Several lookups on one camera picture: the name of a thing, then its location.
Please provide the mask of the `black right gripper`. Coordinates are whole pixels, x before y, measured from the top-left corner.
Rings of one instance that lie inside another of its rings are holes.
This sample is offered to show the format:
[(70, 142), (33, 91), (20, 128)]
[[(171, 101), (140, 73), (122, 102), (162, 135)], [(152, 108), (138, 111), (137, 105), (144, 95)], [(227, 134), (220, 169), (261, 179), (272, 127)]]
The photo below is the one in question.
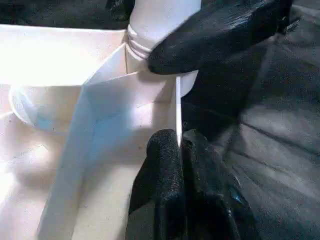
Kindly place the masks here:
[(301, 14), (293, 0), (214, 0), (189, 17), (150, 53), (155, 74), (182, 74), (230, 56), (274, 36), (286, 35)]

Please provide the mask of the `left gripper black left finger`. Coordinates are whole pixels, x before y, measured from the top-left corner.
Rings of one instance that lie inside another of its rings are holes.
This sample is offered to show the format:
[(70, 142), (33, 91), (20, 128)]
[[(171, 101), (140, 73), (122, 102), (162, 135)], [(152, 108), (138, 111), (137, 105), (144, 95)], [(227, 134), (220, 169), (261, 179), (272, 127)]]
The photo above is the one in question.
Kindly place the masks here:
[(127, 240), (184, 240), (186, 194), (176, 132), (155, 132), (132, 185), (125, 231)]

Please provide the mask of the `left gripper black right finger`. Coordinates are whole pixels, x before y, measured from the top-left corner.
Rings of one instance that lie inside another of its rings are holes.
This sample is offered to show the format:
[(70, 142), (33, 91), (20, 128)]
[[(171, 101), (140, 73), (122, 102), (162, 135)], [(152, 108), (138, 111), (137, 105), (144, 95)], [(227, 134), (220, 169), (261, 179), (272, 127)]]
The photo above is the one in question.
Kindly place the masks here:
[(239, 181), (208, 140), (192, 129), (181, 147), (189, 239), (259, 240)]

